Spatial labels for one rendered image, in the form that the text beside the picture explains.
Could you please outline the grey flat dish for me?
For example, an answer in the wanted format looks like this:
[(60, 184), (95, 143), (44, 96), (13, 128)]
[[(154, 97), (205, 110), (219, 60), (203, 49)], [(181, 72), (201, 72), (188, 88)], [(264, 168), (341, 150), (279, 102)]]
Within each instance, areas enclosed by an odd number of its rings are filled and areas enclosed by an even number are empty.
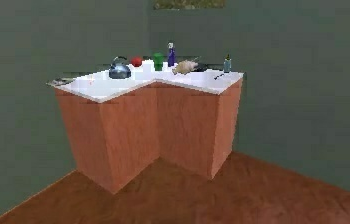
[(57, 78), (51, 81), (51, 85), (53, 86), (67, 85), (73, 81), (74, 81), (73, 78)]

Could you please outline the purple spray bottle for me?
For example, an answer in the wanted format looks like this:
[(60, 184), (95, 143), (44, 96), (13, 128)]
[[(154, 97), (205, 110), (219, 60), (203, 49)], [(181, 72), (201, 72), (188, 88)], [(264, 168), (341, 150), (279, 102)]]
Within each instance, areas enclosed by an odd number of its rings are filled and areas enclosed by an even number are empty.
[(172, 67), (175, 64), (175, 46), (173, 42), (168, 43), (168, 67)]

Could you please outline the framed picture on wall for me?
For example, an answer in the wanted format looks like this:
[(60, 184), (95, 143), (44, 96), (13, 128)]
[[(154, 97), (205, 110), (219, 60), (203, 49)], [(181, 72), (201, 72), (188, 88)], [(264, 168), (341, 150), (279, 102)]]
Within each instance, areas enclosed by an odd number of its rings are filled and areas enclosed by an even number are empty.
[(153, 0), (155, 10), (194, 10), (224, 8), (226, 0)]

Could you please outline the tan bread loaf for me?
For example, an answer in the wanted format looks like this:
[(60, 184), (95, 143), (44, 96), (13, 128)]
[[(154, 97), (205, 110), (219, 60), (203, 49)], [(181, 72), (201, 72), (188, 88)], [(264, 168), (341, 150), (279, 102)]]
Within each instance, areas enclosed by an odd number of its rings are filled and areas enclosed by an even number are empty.
[(197, 66), (198, 66), (198, 63), (195, 61), (184, 60), (179, 62), (178, 65), (172, 69), (172, 73), (174, 75), (178, 73), (186, 75), (192, 72)]

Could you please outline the blue grey kettle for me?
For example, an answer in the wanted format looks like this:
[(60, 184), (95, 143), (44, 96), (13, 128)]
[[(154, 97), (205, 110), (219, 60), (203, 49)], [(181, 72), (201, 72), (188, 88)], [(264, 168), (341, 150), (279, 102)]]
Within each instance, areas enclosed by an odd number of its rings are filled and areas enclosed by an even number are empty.
[(117, 56), (113, 59), (109, 68), (109, 77), (111, 79), (126, 79), (131, 77), (130, 68), (125, 65), (127, 58), (124, 56)]

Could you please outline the green cup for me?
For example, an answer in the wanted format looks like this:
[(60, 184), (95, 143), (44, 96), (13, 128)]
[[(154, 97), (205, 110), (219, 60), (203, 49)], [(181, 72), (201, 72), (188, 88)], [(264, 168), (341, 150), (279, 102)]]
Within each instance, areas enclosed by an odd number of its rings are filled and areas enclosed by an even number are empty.
[(161, 71), (163, 68), (164, 56), (162, 53), (153, 54), (154, 69), (156, 71)]

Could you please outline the brown corner counter white top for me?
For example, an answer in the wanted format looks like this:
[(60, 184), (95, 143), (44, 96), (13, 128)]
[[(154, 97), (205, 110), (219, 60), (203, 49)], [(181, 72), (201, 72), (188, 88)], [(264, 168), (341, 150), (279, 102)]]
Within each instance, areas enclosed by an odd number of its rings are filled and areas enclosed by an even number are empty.
[(232, 150), (244, 76), (172, 69), (146, 60), (130, 78), (100, 71), (56, 87), (82, 174), (112, 193), (157, 158), (207, 179), (217, 174)]

